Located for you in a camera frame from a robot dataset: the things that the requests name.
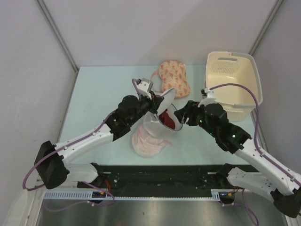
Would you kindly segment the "red bra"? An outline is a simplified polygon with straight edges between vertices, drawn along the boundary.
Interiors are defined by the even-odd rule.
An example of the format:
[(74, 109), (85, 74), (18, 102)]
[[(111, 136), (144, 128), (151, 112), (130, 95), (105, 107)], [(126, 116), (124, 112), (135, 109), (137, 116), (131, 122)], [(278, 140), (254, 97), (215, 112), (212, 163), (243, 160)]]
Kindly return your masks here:
[(168, 127), (169, 129), (178, 130), (180, 127), (180, 124), (172, 110), (165, 110), (163, 113), (161, 113), (158, 116), (158, 118), (159, 118), (159, 121), (164, 126)]

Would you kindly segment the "grey trimmed mesh laundry bag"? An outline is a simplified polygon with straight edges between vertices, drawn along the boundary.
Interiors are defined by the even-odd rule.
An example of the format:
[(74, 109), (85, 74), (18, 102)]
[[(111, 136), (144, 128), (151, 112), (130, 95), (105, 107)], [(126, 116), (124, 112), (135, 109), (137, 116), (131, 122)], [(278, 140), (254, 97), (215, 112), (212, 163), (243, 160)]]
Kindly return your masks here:
[(145, 115), (143, 126), (153, 137), (164, 139), (182, 129), (183, 125), (174, 114), (177, 111), (173, 104), (175, 95), (175, 89), (169, 89), (160, 94), (159, 97), (163, 97), (164, 100), (160, 104), (158, 112), (156, 114), (147, 113)]

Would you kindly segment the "cream plastic basket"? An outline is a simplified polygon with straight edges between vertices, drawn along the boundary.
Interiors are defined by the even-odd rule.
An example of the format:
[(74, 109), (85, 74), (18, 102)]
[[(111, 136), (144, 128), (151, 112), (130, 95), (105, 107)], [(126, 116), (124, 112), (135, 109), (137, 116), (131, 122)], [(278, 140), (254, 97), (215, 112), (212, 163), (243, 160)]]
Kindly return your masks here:
[[(258, 104), (262, 103), (260, 76), (251, 55), (227, 51), (214, 51), (208, 54), (204, 87), (212, 88), (226, 83), (248, 88), (256, 97)], [(215, 102), (222, 105), (230, 121), (243, 121), (256, 108), (251, 94), (241, 87), (225, 86), (215, 89), (214, 92)]]

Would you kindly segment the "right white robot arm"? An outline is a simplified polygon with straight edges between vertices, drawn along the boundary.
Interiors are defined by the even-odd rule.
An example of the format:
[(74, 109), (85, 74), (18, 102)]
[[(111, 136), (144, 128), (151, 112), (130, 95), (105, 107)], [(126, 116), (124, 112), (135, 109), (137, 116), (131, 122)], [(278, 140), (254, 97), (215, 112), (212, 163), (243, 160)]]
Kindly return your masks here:
[(298, 217), (301, 211), (301, 175), (259, 147), (256, 139), (241, 127), (230, 123), (220, 104), (202, 105), (189, 101), (174, 114), (180, 123), (201, 127), (223, 151), (236, 155), (260, 172), (260, 175), (249, 174), (225, 164), (218, 172), (220, 188), (228, 189), (231, 185), (245, 188), (273, 202), (286, 216)]

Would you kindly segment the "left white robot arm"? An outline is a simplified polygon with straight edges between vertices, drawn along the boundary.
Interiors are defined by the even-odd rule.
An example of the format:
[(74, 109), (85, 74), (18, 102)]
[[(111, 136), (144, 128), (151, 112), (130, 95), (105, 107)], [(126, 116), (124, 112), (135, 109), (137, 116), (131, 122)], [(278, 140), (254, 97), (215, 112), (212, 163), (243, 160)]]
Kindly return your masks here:
[(125, 96), (117, 109), (95, 129), (60, 144), (44, 142), (34, 162), (43, 185), (47, 189), (54, 189), (74, 175), (78, 182), (88, 182), (93, 188), (101, 187), (104, 177), (97, 172), (95, 164), (81, 165), (75, 170), (70, 167), (70, 163), (98, 146), (123, 137), (146, 113), (162, 110), (164, 100), (163, 96), (155, 94), (141, 99), (133, 95)]

